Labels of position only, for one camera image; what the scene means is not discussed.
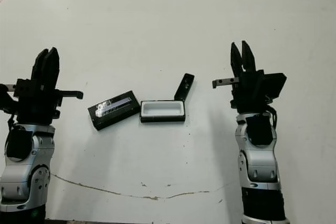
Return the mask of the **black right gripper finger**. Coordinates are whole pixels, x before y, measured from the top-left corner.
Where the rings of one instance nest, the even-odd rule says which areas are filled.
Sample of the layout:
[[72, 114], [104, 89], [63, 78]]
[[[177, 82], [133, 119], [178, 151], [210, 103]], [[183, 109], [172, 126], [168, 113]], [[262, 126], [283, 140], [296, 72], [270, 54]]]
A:
[[243, 40], [242, 41], [242, 61], [243, 68], [246, 72], [256, 72], [255, 58], [249, 44]]
[[234, 74], [234, 77], [239, 77], [243, 72], [242, 68], [242, 57], [234, 42], [231, 44], [230, 49], [230, 65]]

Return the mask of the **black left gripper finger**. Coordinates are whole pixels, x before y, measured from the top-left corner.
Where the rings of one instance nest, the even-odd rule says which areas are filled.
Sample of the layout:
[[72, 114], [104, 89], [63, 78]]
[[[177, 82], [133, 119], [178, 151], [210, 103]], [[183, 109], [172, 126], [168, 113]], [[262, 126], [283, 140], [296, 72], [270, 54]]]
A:
[[36, 80], [44, 88], [47, 86], [49, 50], [43, 49], [35, 59], [31, 79]]
[[54, 89], [59, 75], [59, 54], [55, 47], [52, 47], [44, 58], [43, 63], [43, 85], [44, 89]]

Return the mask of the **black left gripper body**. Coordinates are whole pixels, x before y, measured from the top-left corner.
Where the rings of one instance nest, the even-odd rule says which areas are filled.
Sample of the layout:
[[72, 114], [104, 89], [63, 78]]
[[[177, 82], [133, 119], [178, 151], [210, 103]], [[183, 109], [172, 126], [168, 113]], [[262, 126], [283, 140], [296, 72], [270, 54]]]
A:
[[10, 99], [6, 111], [16, 115], [19, 124], [50, 124], [60, 117], [57, 107], [64, 97], [83, 99], [83, 92], [59, 90], [56, 80], [17, 79], [8, 84], [6, 92], [12, 92], [18, 100]]

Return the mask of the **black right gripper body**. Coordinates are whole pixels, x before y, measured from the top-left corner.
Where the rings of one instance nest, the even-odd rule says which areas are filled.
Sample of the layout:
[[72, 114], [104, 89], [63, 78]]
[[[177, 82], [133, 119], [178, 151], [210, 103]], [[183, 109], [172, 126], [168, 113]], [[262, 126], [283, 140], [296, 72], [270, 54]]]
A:
[[213, 89], [219, 86], [232, 86], [230, 107], [239, 114], [261, 113], [265, 106], [273, 102], [273, 98], [263, 89], [264, 71], [243, 72], [239, 77], [216, 79], [212, 81]]

